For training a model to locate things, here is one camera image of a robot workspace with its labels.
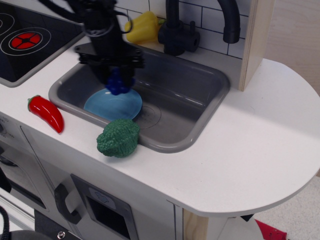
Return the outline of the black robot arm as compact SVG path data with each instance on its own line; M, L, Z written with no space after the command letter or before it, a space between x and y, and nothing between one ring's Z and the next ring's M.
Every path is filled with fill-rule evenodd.
M69 0L68 11L50 0L41 4L59 16L82 24L83 33L89 43L77 45L74 50L81 64L89 65L93 73L107 84L113 68L119 68L120 78L125 87L133 86L135 69L145 66L142 51L123 39L115 10L115 0Z

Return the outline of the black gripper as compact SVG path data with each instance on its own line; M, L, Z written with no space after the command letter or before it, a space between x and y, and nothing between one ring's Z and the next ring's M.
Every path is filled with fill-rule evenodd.
M111 69L120 67L120 77L125 87L135 84L135 68L143 68L145 61L139 48L125 42L117 22L107 23L101 29L83 27L90 42L77 45L74 51L82 64L89 64L95 77L108 85Z

